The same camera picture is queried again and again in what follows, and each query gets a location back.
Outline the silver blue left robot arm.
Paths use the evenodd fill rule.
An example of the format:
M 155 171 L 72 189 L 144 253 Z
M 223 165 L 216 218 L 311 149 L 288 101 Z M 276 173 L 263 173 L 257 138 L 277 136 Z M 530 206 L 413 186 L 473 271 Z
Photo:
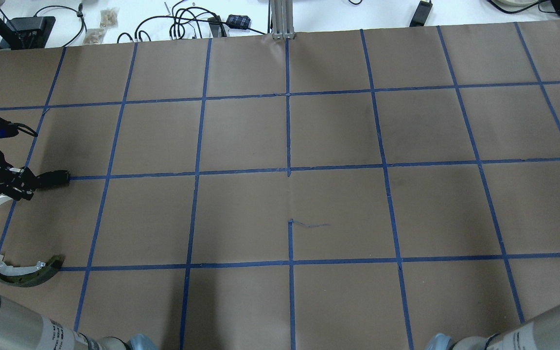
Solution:
M 24 132 L 35 137 L 36 132 L 24 124 L 0 119 L 0 138 L 15 137 Z M 14 168 L 0 151 L 0 206 L 10 201 L 29 201 L 37 189 L 68 184 L 65 170 L 35 175 L 29 168 Z M 33 266 L 9 266 L 0 254 L 0 278 L 8 284 L 36 285 L 58 272 L 63 259 L 53 256 L 48 262 Z M 157 346 L 144 334 L 128 341 L 118 337 L 92 337 L 75 332 L 49 317 L 0 295 L 0 350 L 155 350 Z

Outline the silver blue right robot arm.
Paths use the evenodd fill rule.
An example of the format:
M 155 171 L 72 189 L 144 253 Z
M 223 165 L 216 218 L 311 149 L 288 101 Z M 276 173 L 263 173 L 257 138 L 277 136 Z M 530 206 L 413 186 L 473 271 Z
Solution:
M 489 210 L 458 211 L 464 226 L 445 238 L 458 257 L 407 265 L 413 337 L 438 349 L 560 349 L 560 161 L 514 161 L 518 148 L 560 148 L 543 96 L 497 102 L 464 92 Z

